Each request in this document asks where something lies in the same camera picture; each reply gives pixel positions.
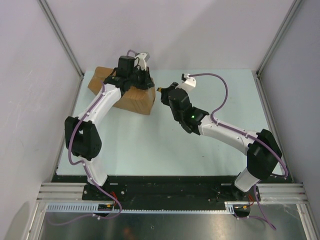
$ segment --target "brown box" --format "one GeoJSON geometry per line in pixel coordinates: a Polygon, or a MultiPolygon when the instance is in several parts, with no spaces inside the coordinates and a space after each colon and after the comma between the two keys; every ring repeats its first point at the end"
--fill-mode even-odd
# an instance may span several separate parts
{"type": "MultiPolygon", "coordinates": [[[[97,95],[102,87],[102,82],[112,73],[112,68],[98,66],[89,82],[88,88],[97,95]]],[[[123,97],[113,106],[119,109],[125,109],[134,113],[149,115],[156,98],[154,87],[148,90],[137,89],[132,86],[123,97]]]]}

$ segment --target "purple cable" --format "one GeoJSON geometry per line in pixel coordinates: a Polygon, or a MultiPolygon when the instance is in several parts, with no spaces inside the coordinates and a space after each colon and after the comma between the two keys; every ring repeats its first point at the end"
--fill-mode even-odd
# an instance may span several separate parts
{"type": "Polygon", "coordinates": [[[133,53],[134,55],[137,55],[138,53],[132,49],[129,49],[127,52],[126,52],[126,55],[129,56],[130,53],[133,53]]]}
{"type": "MultiPolygon", "coordinates": [[[[112,196],[111,194],[107,193],[105,190],[103,190],[94,180],[93,180],[93,177],[91,176],[88,168],[87,168],[87,165],[86,163],[83,161],[83,160],[79,160],[79,161],[76,161],[76,162],[73,162],[72,161],[72,145],[74,143],[74,140],[75,140],[75,136],[76,136],[76,133],[81,125],[81,123],[85,120],[85,118],[88,116],[87,114],[90,113],[92,111],[92,109],[99,103],[99,101],[101,100],[101,98],[104,96],[103,93],[106,91],[106,88],[105,88],[105,84],[102,83],[102,92],[100,94],[100,96],[97,98],[97,100],[92,104],[92,106],[86,111],[86,113],[83,115],[83,117],[79,120],[79,122],[75,125],[75,128],[71,134],[71,138],[70,138],[70,143],[69,143],[69,146],[68,146],[68,159],[69,159],[69,162],[71,165],[77,165],[77,164],[83,164],[83,168],[84,168],[84,171],[87,175],[87,177],[89,179],[91,179],[92,183],[96,186],[97,189],[99,189],[103,194],[105,194],[106,196],[108,196],[109,198],[111,198],[112,200],[114,200],[118,206],[119,206],[119,212],[113,216],[99,216],[98,215],[98,218],[100,219],[113,219],[115,217],[117,217],[123,210],[122,208],[122,205],[121,203],[118,201],[118,199],[116,199],[114,196],[112,196]]],[[[82,215],[82,216],[79,216],[79,217],[76,217],[74,218],[73,220],[70,220],[70,221],[67,221],[67,222],[63,222],[63,223],[53,223],[51,221],[48,220],[48,222],[54,226],[63,226],[63,225],[67,225],[67,224],[70,224],[70,223],[73,223],[81,218],[84,218],[84,217],[88,217],[88,216],[92,216],[92,214],[85,214],[85,215],[82,215]]]]}
{"type": "MultiPolygon", "coordinates": [[[[287,178],[289,173],[288,173],[288,170],[287,170],[287,167],[286,167],[285,163],[281,160],[281,158],[280,158],[267,144],[265,144],[265,143],[264,143],[263,141],[261,141],[260,139],[258,139],[258,138],[256,138],[256,137],[254,137],[254,136],[246,133],[245,131],[241,131],[241,130],[236,129],[236,128],[232,127],[232,126],[229,126],[229,125],[227,125],[227,124],[220,123],[220,122],[218,122],[218,121],[216,120],[216,118],[215,118],[215,113],[216,113],[217,111],[219,111],[219,110],[226,104],[227,99],[228,99],[228,93],[229,93],[229,91],[228,91],[228,85],[227,85],[226,81],[225,81],[221,76],[219,76],[219,75],[217,75],[217,74],[214,74],[214,73],[198,73],[198,74],[191,74],[191,75],[189,75],[189,76],[190,76],[190,77],[213,76],[213,77],[219,78],[219,79],[223,82],[224,87],[225,87],[225,97],[224,97],[224,100],[223,100],[222,104],[221,104],[218,108],[216,108],[215,110],[212,111],[212,113],[211,113],[211,115],[210,115],[211,120],[212,120],[217,126],[221,126],[221,127],[223,127],[223,128],[226,128],[226,129],[229,129],[229,130],[231,130],[231,131],[234,131],[234,132],[236,132],[236,133],[238,133],[238,134],[241,134],[241,135],[245,136],[246,138],[250,138],[250,139],[252,139],[252,140],[254,140],[254,141],[257,141],[259,144],[261,144],[262,146],[264,146],[264,147],[277,159],[277,161],[279,162],[279,164],[282,166],[282,168],[283,168],[283,170],[284,170],[284,175],[278,175],[278,174],[274,174],[274,173],[272,173],[272,175],[273,175],[273,176],[277,176],[277,177],[287,178]]],[[[267,216],[265,215],[265,213],[264,213],[264,211],[263,211],[263,209],[262,209],[262,207],[261,207],[261,204],[260,204],[260,202],[259,202],[259,200],[258,200],[258,196],[257,196],[257,191],[256,191],[256,190],[257,190],[257,185],[256,185],[256,184],[253,186],[253,190],[254,190],[255,200],[256,200],[256,202],[257,202],[257,204],[258,204],[258,207],[259,207],[259,209],[260,209],[260,211],[261,211],[261,214],[263,215],[264,218],[263,218],[263,217],[260,217],[260,216],[249,216],[249,218],[251,218],[251,219],[263,220],[263,221],[265,221],[266,223],[268,223],[269,226],[270,226],[273,230],[277,230],[277,228],[269,221],[269,219],[267,218],[267,216]]]]}

